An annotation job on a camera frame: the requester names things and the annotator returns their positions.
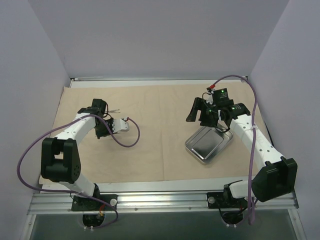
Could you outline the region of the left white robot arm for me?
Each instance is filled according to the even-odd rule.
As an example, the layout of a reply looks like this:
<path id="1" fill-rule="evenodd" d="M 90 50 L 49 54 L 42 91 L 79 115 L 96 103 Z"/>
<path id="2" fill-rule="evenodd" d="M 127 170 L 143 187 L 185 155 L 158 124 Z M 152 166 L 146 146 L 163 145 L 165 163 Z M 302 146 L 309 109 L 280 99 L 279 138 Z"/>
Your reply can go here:
<path id="1" fill-rule="evenodd" d="M 78 145 L 89 131 L 95 130 L 98 139 L 110 135 L 107 127 L 112 127 L 113 118 L 100 121 L 108 104 L 102 99 L 93 99 L 89 107 L 81 108 L 71 124 L 55 137 L 47 137 L 41 145 L 41 176 L 54 183 L 64 185 L 71 191 L 85 194 L 83 204 L 90 210 L 100 206 L 98 186 L 81 173 Z"/>

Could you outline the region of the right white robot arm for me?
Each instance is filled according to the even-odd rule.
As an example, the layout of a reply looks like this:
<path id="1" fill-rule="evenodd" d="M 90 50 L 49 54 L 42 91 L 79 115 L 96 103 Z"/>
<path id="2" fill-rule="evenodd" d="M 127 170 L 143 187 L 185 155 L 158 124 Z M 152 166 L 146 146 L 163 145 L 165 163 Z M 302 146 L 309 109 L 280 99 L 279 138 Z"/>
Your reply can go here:
<path id="1" fill-rule="evenodd" d="M 272 146 L 255 125 L 253 112 L 243 103 L 235 104 L 229 98 L 214 102 L 196 97 L 186 121 L 195 122 L 198 111 L 202 127 L 214 128 L 220 135 L 233 131 L 240 137 L 250 151 L 250 165 L 256 164 L 259 169 L 255 177 L 249 173 L 247 181 L 226 185 L 222 193 L 225 205 L 232 207 L 240 199 L 251 197 L 266 202 L 294 191 L 298 164 Z"/>

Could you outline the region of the steel surgical forceps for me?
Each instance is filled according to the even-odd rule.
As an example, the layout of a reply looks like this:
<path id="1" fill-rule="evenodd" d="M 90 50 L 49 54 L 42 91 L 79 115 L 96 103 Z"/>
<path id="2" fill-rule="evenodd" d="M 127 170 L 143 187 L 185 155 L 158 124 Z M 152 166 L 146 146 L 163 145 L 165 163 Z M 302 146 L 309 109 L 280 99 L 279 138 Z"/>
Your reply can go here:
<path id="1" fill-rule="evenodd" d="M 117 113 L 120 112 L 120 109 L 109 109 L 108 111 L 111 113 Z"/>

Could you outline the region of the beige cloth wrap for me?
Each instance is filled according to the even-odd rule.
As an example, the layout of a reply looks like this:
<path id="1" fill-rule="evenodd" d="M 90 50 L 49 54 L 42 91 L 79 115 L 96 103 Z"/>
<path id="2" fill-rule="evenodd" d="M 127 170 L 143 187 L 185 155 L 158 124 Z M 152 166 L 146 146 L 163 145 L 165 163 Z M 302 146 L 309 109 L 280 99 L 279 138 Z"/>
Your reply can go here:
<path id="1" fill-rule="evenodd" d="M 210 164 L 201 164 L 185 148 L 200 127 L 186 117 L 206 89 L 207 84 L 65 88 L 54 127 L 71 122 L 93 99 L 120 109 L 111 113 L 114 118 L 131 118 L 128 132 L 97 139 L 90 131 L 81 141 L 81 173 L 94 183 L 244 177 L 250 152 L 238 136 Z"/>

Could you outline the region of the metal instrument tray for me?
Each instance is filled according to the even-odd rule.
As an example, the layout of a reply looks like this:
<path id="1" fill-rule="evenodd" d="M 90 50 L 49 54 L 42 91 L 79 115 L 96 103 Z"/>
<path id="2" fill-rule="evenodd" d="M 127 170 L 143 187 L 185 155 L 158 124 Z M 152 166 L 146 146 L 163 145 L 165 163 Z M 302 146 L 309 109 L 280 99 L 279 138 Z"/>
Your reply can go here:
<path id="1" fill-rule="evenodd" d="M 202 126 L 185 141 L 186 150 L 201 164 L 208 165 L 232 141 L 233 133 Z"/>

